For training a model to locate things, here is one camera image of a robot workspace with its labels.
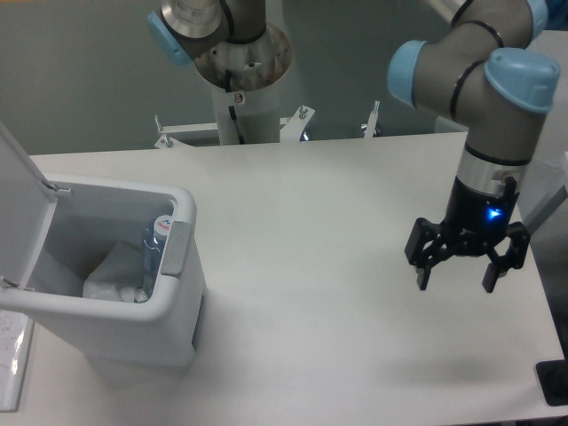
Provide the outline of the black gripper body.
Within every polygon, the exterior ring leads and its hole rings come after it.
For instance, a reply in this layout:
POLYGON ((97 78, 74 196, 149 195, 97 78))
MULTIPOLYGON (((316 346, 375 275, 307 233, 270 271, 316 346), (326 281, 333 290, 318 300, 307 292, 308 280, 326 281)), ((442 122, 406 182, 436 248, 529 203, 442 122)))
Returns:
POLYGON ((454 180, 441 236, 450 256, 496 258, 495 247, 510 239, 508 252, 518 251, 520 224, 509 222, 518 198, 517 180, 506 177, 502 195, 481 193, 454 180))

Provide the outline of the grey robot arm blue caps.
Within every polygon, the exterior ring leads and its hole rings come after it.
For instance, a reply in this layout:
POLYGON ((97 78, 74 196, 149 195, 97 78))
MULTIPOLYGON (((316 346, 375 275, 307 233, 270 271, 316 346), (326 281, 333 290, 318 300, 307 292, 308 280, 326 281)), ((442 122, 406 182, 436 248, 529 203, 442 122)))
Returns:
MULTIPOLYGON (((523 266, 532 234, 566 196, 557 190, 524 222, 511 219, 560 76, 555 60, 529 50, 548 15, 544 1, 460 1, 448 35, 406 42, 390 61, 394 98, 468 131, 444 219, 417 219, 406 244, 420 289, 452 256, 488 256, 483 285, 492 292, 523 266)), ((194 63, 212 86, 222 144, 282 140, 269 90, 288 71, 291 49, 264 2, 165 1, 147 24, 171 61, 194 63)))

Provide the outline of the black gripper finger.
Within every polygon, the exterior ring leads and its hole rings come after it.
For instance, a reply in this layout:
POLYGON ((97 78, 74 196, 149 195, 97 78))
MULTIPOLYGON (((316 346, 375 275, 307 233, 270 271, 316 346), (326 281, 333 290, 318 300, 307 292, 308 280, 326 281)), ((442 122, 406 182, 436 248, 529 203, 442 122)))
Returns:
POLYGON ((421 291, 428 286, 432 268, 456 255, 460 246, 458 235, 445 222, 435 224, 424 217, 415 220, 404 252, 415 268, 421 291))
POLYGON ((485 270, 482 285, 489 294, 494 291, 500 277, 505 276, 510 269, 521 269, 525 264, 531 239, 526 226, 521 222, 509 224, 505 236, 509 238, 509 246, 503 255, 499 255, 495 248, 490 248, 488 252, 490 264, 485 270))

